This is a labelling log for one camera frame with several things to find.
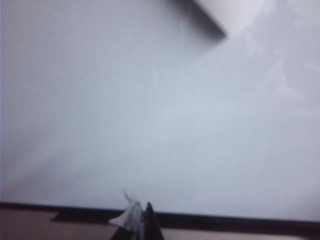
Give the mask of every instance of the black strip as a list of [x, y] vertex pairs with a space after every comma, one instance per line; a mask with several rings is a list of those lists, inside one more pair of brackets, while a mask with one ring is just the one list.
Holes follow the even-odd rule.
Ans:
[[[57, 212], [54, 222], [107, 224], [123, 210], [0, 203], [0, 209]], [[156, 213], [162, 228], [320, 237], [320, 222]]]

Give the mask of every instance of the white surface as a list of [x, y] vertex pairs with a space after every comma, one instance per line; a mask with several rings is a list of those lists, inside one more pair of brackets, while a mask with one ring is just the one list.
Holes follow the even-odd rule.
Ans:
[[251, 25], [264, 5], [263, 0], [195, 0], [195, 2], [228, 37], [239, 34]]
[[318, 1], [218, 41], [180, 0], [3, 0], [1, 200], [320, 221]]

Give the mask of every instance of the white tissue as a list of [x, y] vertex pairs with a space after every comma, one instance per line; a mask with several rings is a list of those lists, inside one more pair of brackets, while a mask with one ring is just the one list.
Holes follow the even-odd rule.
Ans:
[[109, 224], [119, 226], [128, 231], [137, 232], [139, 229], [139, 224], [142, 221], [143, 210], [140, 202], [135, 197], [129, 197], [125, 191], [123, 192], [125, 198], [129, 202], [129, 205], [126, 207], [124, 213], [116, 218], [110, 219], [108, 222]]

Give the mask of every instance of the tan surface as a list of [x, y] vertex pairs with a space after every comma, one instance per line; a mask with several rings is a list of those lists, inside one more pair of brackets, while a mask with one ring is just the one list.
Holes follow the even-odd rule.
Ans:
[[[116, 227], [50, 222], [54, 212], [0, 210], [1, 240], [108, 240]], [[163, 229], [166, 240], [306, 240], [302, 237]]]

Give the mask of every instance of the dark edge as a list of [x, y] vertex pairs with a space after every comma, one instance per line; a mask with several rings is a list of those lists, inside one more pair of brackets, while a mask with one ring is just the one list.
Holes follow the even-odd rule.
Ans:
[[[57, 212], [53, 222], [107, 224], [123, 210], [1, 202], [0, 209]], [[162, 228], [320, 237], [320, 222], [156, 212]]]
[[151, 203], [146, 204], [143, 214], [144, 220], [144, 239], [146, 240], [165, 240], [157, 216], [151, 206]]

